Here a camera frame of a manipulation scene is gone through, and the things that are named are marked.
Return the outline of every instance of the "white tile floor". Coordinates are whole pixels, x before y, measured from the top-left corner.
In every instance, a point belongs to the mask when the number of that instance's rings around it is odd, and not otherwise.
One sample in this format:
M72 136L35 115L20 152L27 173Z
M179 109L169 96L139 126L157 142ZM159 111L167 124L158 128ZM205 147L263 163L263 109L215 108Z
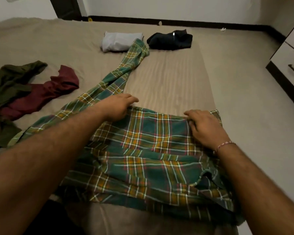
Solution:
M294 103L265 69L278 48L262 32L193 28L231 139L294 200ZM239 234L251 234L248 225Z

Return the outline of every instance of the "plaid shirt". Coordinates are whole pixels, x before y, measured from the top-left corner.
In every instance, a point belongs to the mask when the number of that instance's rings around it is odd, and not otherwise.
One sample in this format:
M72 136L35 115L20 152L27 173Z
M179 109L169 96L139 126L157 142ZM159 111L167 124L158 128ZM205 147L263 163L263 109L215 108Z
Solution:
M131 71L148 55L137 39L119 67L96 87L41 118L9 145L123 92ZM211 113L220 119L218 111ZM219 160L194 141L188 121L140 107L130 107L121 121L103 123L61 186L74 186L93 202L217 223L243 221Z

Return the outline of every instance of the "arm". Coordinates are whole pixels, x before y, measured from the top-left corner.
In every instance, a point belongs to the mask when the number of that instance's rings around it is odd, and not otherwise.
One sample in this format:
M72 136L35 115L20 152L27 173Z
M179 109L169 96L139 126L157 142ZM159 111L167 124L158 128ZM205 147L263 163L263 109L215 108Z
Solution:
M194 137L216 148L230 141L219 121L208 111L184 114ZM222 146L217 155L227 171L253 234L294 234L294 203L235 144Z
M124 118L134 102L110 96L0 154L0 234L23 234L94 131Z

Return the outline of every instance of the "door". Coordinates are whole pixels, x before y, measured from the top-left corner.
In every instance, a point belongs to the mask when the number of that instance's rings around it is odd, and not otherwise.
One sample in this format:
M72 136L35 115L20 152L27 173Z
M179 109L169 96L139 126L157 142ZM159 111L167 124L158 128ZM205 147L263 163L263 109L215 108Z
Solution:
M77 0L50 0L59 19L82 20L80 8Z

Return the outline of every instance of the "mattress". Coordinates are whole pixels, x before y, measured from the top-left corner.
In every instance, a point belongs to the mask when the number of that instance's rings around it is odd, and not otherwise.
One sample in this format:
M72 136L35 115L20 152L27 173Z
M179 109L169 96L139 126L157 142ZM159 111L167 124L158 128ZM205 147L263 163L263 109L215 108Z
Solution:
M94 87L118 67L125 53L104 54L99 48L105 31L142 32L146 42L156 32L169 33L177 29L185 28L37 18L0 22L0 67L40 60L48 67L31 83L44 83L50 76L57 76L61 65L73 68L80 81L78 90L52 100L39 112L23 116L15 121L16 125L26 129ZM189 109L215 110L208 74L195 41L190 49L150 50L150 56L130 74L124 92L139 98L136 106L166 114L182 116ZM116 205L92 203L71 205L67 209L88 234L219 234L210 224L161 217Z

